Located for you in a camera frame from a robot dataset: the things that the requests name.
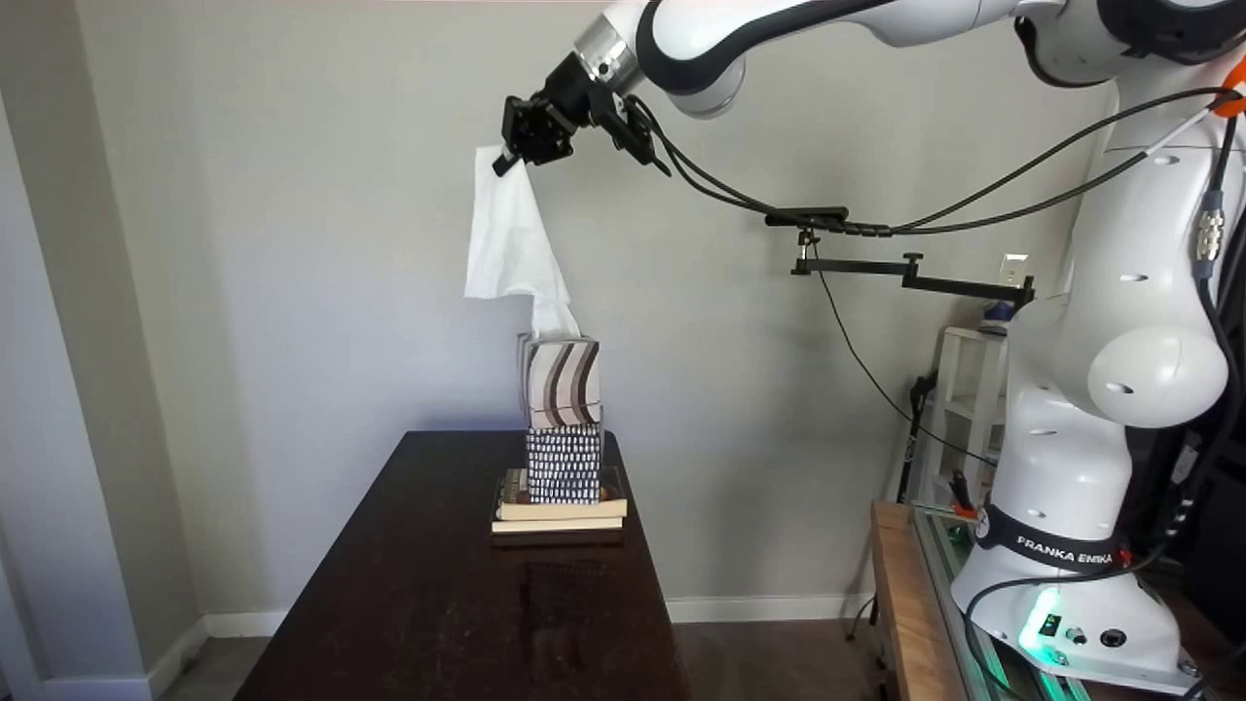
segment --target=black cable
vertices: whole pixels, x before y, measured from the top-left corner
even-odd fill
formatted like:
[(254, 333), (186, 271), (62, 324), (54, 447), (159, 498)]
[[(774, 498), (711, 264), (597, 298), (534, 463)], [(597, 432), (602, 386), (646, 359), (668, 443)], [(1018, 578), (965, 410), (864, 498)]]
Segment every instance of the black cable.
[(1059, 206), (1059, 203), (1072, 203), (1087, 189), (1096, 189), (1101, 183), (1114, 183), (1116, 176), (1131, 171), (1138, 163), (1143, 163), (1143, 150), (1131, 150), (1130, 160), (1114, 163), (1108, 171), (1072, 185), (1072, 189), (1059, 189), (1051, 199), (1039, 199), (1030, 206), (1018, 206), (1018, 210), (1004, 210), (1004, 214), (991, 214), (991, 216), (970, 216), (970, 220), (951, 220), (951, 224), (925, 224), (925, 228), (904, 228), (908, 237), (938, 237), (938, 233), (965, 233), (965, 228), (986, 228), (986, 224), (1000, 224), (1000, 220), (1017, 220), (1017, 216), (1029, 216), (1029, 214), (1039, 214), (1048, 206)]
[[(1230, 664), (1230, 663), (1238, 663), (1238, 656), (1246, 656), (1246, 643), (1238, 643), (1238, 646), (1234, 646), (1226, 656), (1217, 656), (1213, 664)], [(1209, 676), (1213, 676), (1213, 671), (1209, 671), (1205, 676), (1200, 676), (1178, 701), (1203, 698)]]
[(1246, 214), (1238, 216), (1230, 247), (1226, 247), (1226, 255), (1217, 264), (1217, 298), (1226, 298), (1230, 284), (1242, 271), (1242, 255), (1246, 255), (1246, 237), (1242, 233), (1246, 233)]
[[(1143, 150), (1138, 150), (1131, 160), (1101, 171), (1096, 177), (1087, 177), (1081, 185), (1064, 189), (1064, 194), (1053, 194), (1053, 199), (1043, 199), (1043, 203), (1034, 203), (1034, 206), (1018, 206), (1018, 210), (991, 214), (991, 216), (977, 216), (977, 220), (925, 224), (925, 220), (938, 220), (938, 216), (947, 216), (947, 214), (953, 214), (953, 210), (965, 210), (970, 203), (1000, 189), (1004, 183), (1029, 176), (1030, 166), (1048, 163), (1051, 154), (1066, 150), (1072, 144), (1079, 144), (1079, 138), (1087, 138), (1087, 137), (1095, 137), (1095, 133), (1101, 133), (1101, 129), (1108, 129), (1108, 124), (1120, 124), (1120, 120), (1130, 120), (1130, 116), (1138, 116), (1138, 111), (1148, 111), (1148, 110), (1159, 110), (1159, 103), (1172, 103), (1172, 101), (1188, 101), (1188, 97), (1238, 97), (1238, 92), (1234, 92), (1234, 88), (1205, 86), (1205, 88), (1178, 88), (1178, 92), (1164, 92), (1164, 97), (1140, 101), (1140, 103), (1131, 103), (1131, 110), (1120, 110), (1120, 111), (1114, 111), (1114, 116), (1101, 116), (1101, 120), (1079, 129), (1073, 137), (1059, 138), (1053, 146), (1048, 146), (1048, 150), (1039, 150), (1034, 160), (1018, 163), (1017, 171), (1000, 176), (995, 183), (990, 183), (990, 185), (981, 185), (981, 189), (974, 189), (974, 194), (965, 194), (965, 199), (957, 199), (957, 203), (951, 203), (951, 206), (942, 206), (942, 210), (933, 210), (933, 214), (925, 214), (925, 216), (915, 216), (915, 220), (908, 220), (908, 224), (870, 228), (867, 237), (960, 233), (960, 228), (981, 228), (981, 224), (1029, 216), (1029, 214), (1034, 214), (1034, 210), (1048, 210), (1048, 206), (1059, 206), (1059, 203), (1066, 203), (1066, 199), (1079, 199), (1079, 194), (1087, 194), (1087, 189), (1116, 177), (1120, 171), (1138, 166), (1138, 163), (1143, 160)], [(743, 194), (739, 185), (729, 185), (724, 177), (716, 177), (711, 171), (703, 171), (694, 154), (685, 154), (685, 150), (661, 133), (661, 124), (659, 124), (659, 116), (652, 116), (652, 110), (651, 110), (646, 101), (638, 101), (638, 97), (628, 97), (628, 101), (638, 110), (638, 116), (646, 120), (646, 129), (659, 137), (659, 144), (661, 144), (664, 154), (674, 160), (674, 171), (676, 171), (694, 189), (699, 189), (699, 194), (708, 194), (708, 199), (716, 199), (716, 203), (739, 206), (739, 210), (786, 214), (786, 206), (769, 206), (769, 203), (763, 203), (763, 199), (751, 199), (751, 194)]]
[(904, 494), (908, 494), (915, 443), (924, 436), (925, 401), (930, 401), (933, 386), (938, 386), (938, 369), (930, 369), (920, 381), (911, 381), (911, 392), (908, 392), (908, 453), (904, 453), (904, 463), (899, 463), (899, 480), (895, 480), (895, 498), (890, 502), (904, 502)]
[(1155, 101), (1140, 101), (1140, 103), (1131, 103), (1131, 110), (1108, 111), (1108, 116), (1101, 116), (1101, 120), (1072, 133), (1066, 138), (1051, 144), (1051, 146), (1039, 150), (1034, 160), (1018, 163), (1018, 166), (1007, 171), (1004, 177), (990, 183), (990, 185), (981, 185), (981, 189), (974, 189), (974, 194), (965, 194), (965, 199), (957, 199), (957, 203), (951, 203), (951, 206), (942, 206), (942, 210), (933, 210), (933, 214), (925, 214), (925, 216), (915, 216), (915, 220), (908, 220), (908, 224), (895, 224), (890, 233), (908, 233), (908, 228), (920, 228), (920, 224), (938, 220), (938, 216), (947, 216), (947, 214), (957, 214), (957, 210), (965, 210), (970, 203), (981, 203), (986, 194), (1000, 189), (1004, 183), (1012, 183), (1012, 177), (1029, 176), (1030, 166), (1053, 160), (1059, 150), (1073, 146), (1079, 138), (1087, 138), (1087, 137), (1116, 124), (1116, 120), (1130, 120), (1130, 116), (1138, 116), (1138, 111), (1148, 111), (1148, 110), (1159, 110), (1159, 103), (1172, 103), (1172, 101), (1188, 101), (1188, 97), (1205, 97), (1205, 88), (1164, 92), (1164, 97), (1155, 97)]
[(1213, 150), (1209, 177), (1205, 177), (1205, 189), (1213, 189), (1213, 194), (1223, 194), (1223, 176), (1230, 171), (1234, 138), (1238, 138), (1238, 116), (1230, 116), (1223, 124), (1223, 144)]
[(857, 643), (857, 638), (861, 638), (864, 610), (876, 610), (876, 599), (864, 599), (864, 602), (852, 610), (852, 617), (850, 617), (850, 625), (846, 625), (846, 643)]
[[(881, 401), (890, 405), (895, 415), (911, 419), (908, 410), (885, 390), (885, 381), (881, 381), (881, 379), (867, 369), (867, 363), (861, 359), (861, 350), (857, 350), (857, 341), (852, 341), (852, 332), (850, 332), (850, 324), (846, 324), (846, 315), (842, 315), (842, 305), (834, 298), (830, 279), (824, 279), (822, 267), (818, 267), (818, 279), (822, 279), (822, 293), (824, 293), (830, 318), (837, 324), (837, 332), (842, 332), (852, 363), (861, 367), (861, 373), (867, 379), (867, 386), (881, 392)], [(951, 453), (957, 453), (957, 456), (981, 459), (981, 463), (990, 463), (990, 466), (995, 463), (995, 459), (977, 456), (977, 453), (970, 453), (970, 447), (960, 447), (960, 443), (951, 443), (947, 436), (938, 436), (938, 432), (930, 432), (930, 428), (924, 428), (924, 436), (933, 440), (933, 443), (942, 443), (942, 447), (951, 447)]]

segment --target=white cloth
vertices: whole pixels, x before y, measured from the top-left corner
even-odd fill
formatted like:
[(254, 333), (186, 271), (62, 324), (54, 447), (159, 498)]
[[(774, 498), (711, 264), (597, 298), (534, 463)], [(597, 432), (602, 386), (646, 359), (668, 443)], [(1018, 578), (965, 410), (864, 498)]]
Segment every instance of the white cloth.
[(501, 146), (473, 146), (473, 210), (467, 247), (467, 298), (534, 294), (534, 340), (578, 340), (526, 163), (501, 177)]

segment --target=wooden table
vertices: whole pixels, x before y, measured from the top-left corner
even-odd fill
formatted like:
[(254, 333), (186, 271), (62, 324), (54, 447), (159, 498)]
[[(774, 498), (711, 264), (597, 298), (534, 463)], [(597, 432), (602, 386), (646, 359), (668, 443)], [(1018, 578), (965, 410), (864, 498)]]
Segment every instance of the wooden table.
[(615, 538), (489, 538), (523, 463), (523, 432), (403, 436), (237, 698), (685, 701), (633, 511)]
[(899, 694), (908, 701), (970, 698), (904, 507), (870, 507), (870, 554), (881, 578), (881, 636), (895, 664)]

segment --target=green light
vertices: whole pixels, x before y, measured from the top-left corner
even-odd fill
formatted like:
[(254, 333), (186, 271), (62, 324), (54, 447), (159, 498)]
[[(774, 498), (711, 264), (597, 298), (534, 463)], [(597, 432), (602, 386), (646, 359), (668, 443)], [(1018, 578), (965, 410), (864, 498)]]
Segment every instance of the green light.
[(1048, 617), (1053, 614), (1059, 606), (1059, 591), (1053, 586), (1043, 586), (1034, 606), (1029, 610), (1024, 625), (1018, 625), (1018, 646), (1048, 663), (1048, 664), (1064, 664), (1064, 652), (1039, 636), (1048, 625)]

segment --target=white trim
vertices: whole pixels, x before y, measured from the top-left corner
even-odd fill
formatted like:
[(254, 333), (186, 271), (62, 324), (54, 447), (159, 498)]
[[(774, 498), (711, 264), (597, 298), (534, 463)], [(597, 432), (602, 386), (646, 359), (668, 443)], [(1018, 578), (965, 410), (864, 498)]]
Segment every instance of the white trim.
[(150, 689), (150, 698), (162, 698), (162, 694), (183, 676), (183, 671), (199, 656), (202, 643), (205, 643), (202, 623), (192, 623), (192, 625), (155, 656), (155, 664), (149, 671), (149, 689)]
[(51, 676), (41, 701), (150, 701), (149, 676)]
[(272, 638), (285, 610), (202, 614), (205, 638)]
[(846, 617), (867, 591), (830, 597), (668, 597), (668, 623), (769, 623), (769, 617)]

